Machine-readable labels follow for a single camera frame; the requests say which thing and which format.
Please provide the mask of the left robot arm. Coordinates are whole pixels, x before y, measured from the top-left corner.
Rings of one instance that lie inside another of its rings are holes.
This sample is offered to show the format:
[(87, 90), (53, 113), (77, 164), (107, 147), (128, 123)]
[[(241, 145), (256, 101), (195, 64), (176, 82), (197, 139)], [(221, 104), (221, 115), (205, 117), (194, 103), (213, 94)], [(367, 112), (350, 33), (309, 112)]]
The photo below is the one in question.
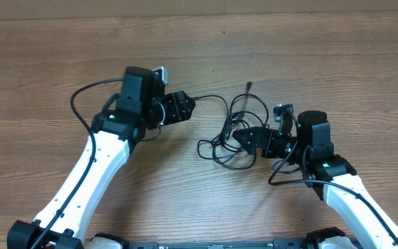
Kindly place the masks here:
[(92, 123), (86, 146), (64, 184), (32, 222), (16, 221), (8, 232), (8, 248), (83, 248), (86, 232), (106, 188), (127, 162), (146, 131), (183, 122), (195, 102), (184, 91), (166, 93), (168, 70), (126, 68), (113, 94)]

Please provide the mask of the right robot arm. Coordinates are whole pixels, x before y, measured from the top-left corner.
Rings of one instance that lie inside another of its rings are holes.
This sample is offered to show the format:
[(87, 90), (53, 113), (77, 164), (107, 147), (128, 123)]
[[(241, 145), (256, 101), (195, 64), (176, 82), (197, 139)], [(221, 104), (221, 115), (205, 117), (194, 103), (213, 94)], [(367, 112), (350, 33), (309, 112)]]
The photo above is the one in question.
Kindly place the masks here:
[(299, 183), (313, 189), (349, 227), (362, 248), (398, 248), (398, 226), (371, 197), (356, 169), (334, 152), (330, 123), (323, 111), (294, 115), (275, 107), (278, 129), (266, 125), (240, 129), (234, 139), (248, 153), (298, 165)]

